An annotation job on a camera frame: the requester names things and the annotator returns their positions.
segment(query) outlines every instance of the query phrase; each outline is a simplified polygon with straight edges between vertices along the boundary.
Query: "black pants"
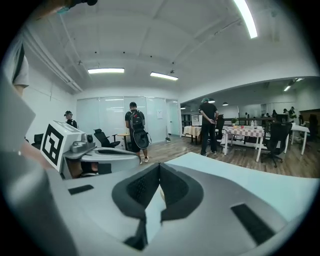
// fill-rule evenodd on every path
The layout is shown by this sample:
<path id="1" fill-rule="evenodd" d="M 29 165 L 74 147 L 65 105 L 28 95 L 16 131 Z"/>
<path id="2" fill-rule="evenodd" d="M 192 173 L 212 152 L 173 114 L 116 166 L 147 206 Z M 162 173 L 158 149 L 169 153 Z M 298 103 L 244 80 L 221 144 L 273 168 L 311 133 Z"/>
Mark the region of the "black pants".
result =
<path id="1" fill-rule="evenodd" d="M 203 124 L 201 128 L 202 132 L 202 147 L 201 147 L 201 155 L 206 154 L 206 149 L 208 145 L 208 136 L 210 134 L 210 147 L 211 151 L 217 151 L 217 141 L 216 141 L 216 125 L 209 123 Z"/>

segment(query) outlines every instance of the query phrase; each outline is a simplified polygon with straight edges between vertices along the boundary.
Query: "black shorts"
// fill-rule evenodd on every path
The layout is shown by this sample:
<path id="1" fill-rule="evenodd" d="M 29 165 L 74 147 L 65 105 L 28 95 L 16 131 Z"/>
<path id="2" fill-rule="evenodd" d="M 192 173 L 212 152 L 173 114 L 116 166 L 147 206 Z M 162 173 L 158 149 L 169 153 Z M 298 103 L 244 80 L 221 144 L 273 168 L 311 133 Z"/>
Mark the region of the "black shorts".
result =
<path id="1" fill-rule="evenodd" d="M 133 136 L 131 136 L 130 139 L 131 139 L 132 152 L 134 152 L 134 153 L 140 152 L 141 148 L 137 146 L 137 143 L 136 143 L 135 139 L 133 138 Z"/>

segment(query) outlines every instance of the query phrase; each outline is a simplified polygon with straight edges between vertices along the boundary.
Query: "fluorescent light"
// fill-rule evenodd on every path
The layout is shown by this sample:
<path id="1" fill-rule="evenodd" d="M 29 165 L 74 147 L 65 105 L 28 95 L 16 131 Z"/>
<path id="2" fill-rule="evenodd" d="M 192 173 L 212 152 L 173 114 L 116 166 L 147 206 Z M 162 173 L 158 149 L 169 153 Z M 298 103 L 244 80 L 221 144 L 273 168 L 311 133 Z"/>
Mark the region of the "fluorescent light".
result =
<path id="1" fill-rule="evenodd" d="M 88 69 L 89 74 L 100 74 L 100 73 L 124 73 L 124 68 L 96 68 Z"/>
<path id="2" fill-rule="evenodd" d="M 178 77 L 174 77 L 174 76 L 166 75 L 166 74 L 154 73 L 154 72 L 151 72 L 150 76 L 157 77 L 157 78 L 170 79 L 170 80 L 174 80 L 174 81 L 178 80 Z"/>
<path id="3" fill-rule="evenodd" d="M 109 101 L 123 101 L 124 99 L 123 98 L 110 98 L 110 99 L 105 99 L 106 102 L 109 102 Z"/>
<path id="4" fill-rule="evenodd" d="M 245 0 L 233 0 L 238 7 L 251 38 L 258 36 L 254 19 Z"/>

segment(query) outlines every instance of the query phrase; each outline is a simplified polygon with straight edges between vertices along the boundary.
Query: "black t-shirt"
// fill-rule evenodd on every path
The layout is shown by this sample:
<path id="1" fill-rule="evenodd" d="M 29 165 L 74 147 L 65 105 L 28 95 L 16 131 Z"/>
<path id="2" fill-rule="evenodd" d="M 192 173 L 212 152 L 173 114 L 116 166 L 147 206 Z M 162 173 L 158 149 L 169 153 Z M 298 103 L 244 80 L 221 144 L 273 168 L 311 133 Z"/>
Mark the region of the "black t-shirt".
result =
<path id="1" fill-rule="evenodd" d="M 199 111 L 203 111 L 209 119 L 215 120 L 215 114 L 218 110 L 215 105 L 209 102 L 204 102 L 200 105 L 199 109 Z M 210 124 L 210 122 L 207 119 L 205 119 L 205 117 L 203 117 L 202 124 L 207 125 Z"/>
<path id="2" fill-rule="evenodd" d="M 73 127 L 76 128 L 76 129 L 78 129 L 78 124 L 77 124 L 77 122 L 76 122 L 75 120 L 68 119 L 68 120 L 66 121 L 66 123 L 67 123 L 68 125 L 70 125 L 70 126 L 73 126 Z"/>
<path id="3" fill-rule="evenodd" d="M 132 129 L 131 129 L 131 123 L 130 123 L 130 121 L 131 121 L 131 115 L 134 114 L 136 111 L 137 111 L 137 109 L 130 110 L 130 111 L 128 111 L 128 112 L 125 114 L 125 116 L 124 116 L 124 120 L 129 122 L 130 135 L 131 135 L 131 133 L 132 133 L 132 131 L 131 131 L 131 130 L 132 130 Z M 140 111 L 140 115 L 141 115 L 142 119 L 145 120 L 145 115 L 144 115 L 144 113 L 142 113 L 142 112 Z"/>

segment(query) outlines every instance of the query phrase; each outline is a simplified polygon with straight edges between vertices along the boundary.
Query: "checkered tablecloth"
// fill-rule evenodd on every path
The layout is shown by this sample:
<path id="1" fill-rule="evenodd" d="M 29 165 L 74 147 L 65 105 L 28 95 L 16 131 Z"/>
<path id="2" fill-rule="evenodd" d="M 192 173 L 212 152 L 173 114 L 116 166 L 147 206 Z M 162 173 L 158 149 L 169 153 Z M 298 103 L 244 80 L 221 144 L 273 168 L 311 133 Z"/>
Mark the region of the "checkered tablecloth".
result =
<path id="1" fill-rule="evenodd" d="M 237 128 L 228 127 L 225 129 L 228 134 L 240 135 L 240 136 L 249 136 L 249 137 L 259 137 L 262 138 L 265 135 L 265 130 L 263 128 L 252 129 L 249 127 Z"/>
<path id="2" fill-rule="evenodd" d="M 183 129 L 183 135 L 190 134 L 194 138 L 199 137 L 201 134 L 201 127 L 199 126 L 185 126 Z"/>

